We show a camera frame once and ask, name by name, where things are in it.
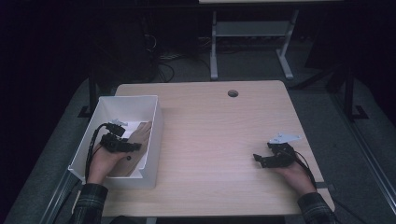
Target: wrist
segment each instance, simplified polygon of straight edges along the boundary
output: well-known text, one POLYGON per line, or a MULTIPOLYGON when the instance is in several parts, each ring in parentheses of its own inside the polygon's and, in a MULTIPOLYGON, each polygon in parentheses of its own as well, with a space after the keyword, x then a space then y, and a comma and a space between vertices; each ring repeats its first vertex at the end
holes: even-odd
POLYGON ((297 190, 297 193, 300 197, 304 196, 305 194, 309 194, 309 193, 316 193, 317 190, 312 187, 312 188, 307 188, 307 189, 299 189, 297 190))
POLYGON ((96 176, 96 175, 90 175, 87 180, 87 184, 98 184, 98 185, 103 185, 105 182, 105 176, 96 176))

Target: plaid sleeve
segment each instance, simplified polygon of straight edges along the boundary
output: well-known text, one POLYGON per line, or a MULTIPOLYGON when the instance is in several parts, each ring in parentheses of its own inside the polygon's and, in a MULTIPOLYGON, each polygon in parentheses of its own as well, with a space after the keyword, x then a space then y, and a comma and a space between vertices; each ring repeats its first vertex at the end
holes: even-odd
POLYGON ((303 217, 308 224, 338 223, 329 205, 319 193, 308 193, 298 201, 303 217))
POLYGON ((107 188, 101 185, 84 185, 77 200, 73 216, 70 218, 69 223, 100 223, 107 192, 107 188))

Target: wooden table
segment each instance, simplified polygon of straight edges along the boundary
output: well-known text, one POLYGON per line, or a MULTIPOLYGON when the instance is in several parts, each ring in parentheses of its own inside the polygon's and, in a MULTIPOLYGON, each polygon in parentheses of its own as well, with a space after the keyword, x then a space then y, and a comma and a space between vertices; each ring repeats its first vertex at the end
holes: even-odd
MULTIPOLYGON (((118 96, 158 95, 164 117, 155 189, 112 189, 104 216, 211 217, 299 214, 296 193, 283 178, 254 161, 272 156, 277 133, 323 181, 304 130, 280 81, 121 85, 118 96), (229 90, 238 91, 230 97, 229 90)), ((334 205, 327 189, 319 189, 334 205)))

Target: metal frame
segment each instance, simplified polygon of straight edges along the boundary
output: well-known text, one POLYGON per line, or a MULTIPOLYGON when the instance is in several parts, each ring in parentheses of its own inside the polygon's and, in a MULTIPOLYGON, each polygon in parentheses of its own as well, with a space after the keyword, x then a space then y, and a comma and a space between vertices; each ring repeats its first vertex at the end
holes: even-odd
POLYGON ((210 79, 218 80, 219 78, 216 55, 217 36, 285 36, 285 42, 281 49, 276 50, 276 56, 279 59, 285 77, 293 79, 293 74, 285 56, 298 13, 299 10, 294 10, 289 21, 217 21, 217 12, 213 11, 210 79))

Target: black cable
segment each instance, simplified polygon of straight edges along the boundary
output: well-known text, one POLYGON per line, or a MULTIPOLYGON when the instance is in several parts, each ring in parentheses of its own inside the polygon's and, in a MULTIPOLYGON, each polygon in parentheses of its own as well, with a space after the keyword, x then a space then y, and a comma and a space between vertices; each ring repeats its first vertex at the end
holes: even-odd
POLYGON ((160 79, 163 82, 165 82, 165 83, 170 82, 175 76, 175 69, 171 65, 166 64, 166 63, 158 63, 158 65, 162 65, 162 66, 168 67, 171 70, 172 75, 167 79, 165 73, 163 72, 163 70, 160 67, 158 67, 158 72, 159 72, 160 79))
POLYGON ((95 156, 95 154, 96 154, 96 152, 98 152, 99 151, 99 149, 101 148, 102 146, 99 146, 99 148, 97 148, 94 152, 93 152, 93 154, 92 154, 92 157, 94 157, 95 156))
POLYGON ((91 166, 91 162, 92 162, 92 158, 93 158, 93 155, 92 155, 93 146, 94 146, 94 144, 95 144, 96 137, 97 137, 97 135, 99 134, 99 130, 100 130, 102 127, 105 127, 105 126, 106 126, 106 124, 101 124, 101 125, 93 132, 93 136, 92 136, 92 139, 91 139, 91 142, 90 142, 90 147, 88 148, 87 160, 86 160, 86 162, 85 162, 85 182, 86 182, 86 183, 87 183, 87 181, 88 181, 88 177, 90 176, 90 166, 91 166))
POLYGON ((298 153, 298 154, 304 159, 306 165, 303 164, 303 162, 302 162, 301 160, 299 160, 297 157, 292 156, 292 155, 290 155, 289 153, 287 153, 287 152, 285 152, 285 151, 283 151, 283 150, 279 150, 278 152, 280 152, 280 153, 282 153, 282 154, 285 154, 285 155, 287 155, 287 156, 289 156, 289 157, 294 158, 294 160, 295 160, 301 167, 303 167, 303 169, 305 170, 305 172, 308 174, 309 179, 311 179, 312 185, 315 187, 315 189, 317 189, 317 182, 315 181, 314 175, 312 174, 311 169, 309 169, 308 162, 306 162, 306 159, 304 158, 303 155, 301 155, 301 154, 300 154, 299 152, 297 152, 297 151, 294 151, 295 153, 298 153))
POLYGON ((178 57, 176 57, 176 58, 172 58, 172 59, 162 59, 162 61, 167 61, 168 63, 169 62, 172 62, 172 61, 175 61, 175 60, 180 60, 180 59, 193 59, 193 60, 196 60, 196 61, 199 61, 199 62, 201 62, 201 63, 203 63, 204 65, 205 65, 205 67, 209 70, 209 72, 210 72, 210 66, 209 66, 209 64, 207 64, 207 62, 205 62, 203 59, 200 59, 200 58, 195 58, 194 56, 188 56, 188 55, 180 55, 180 56, 178 56, 178 57))

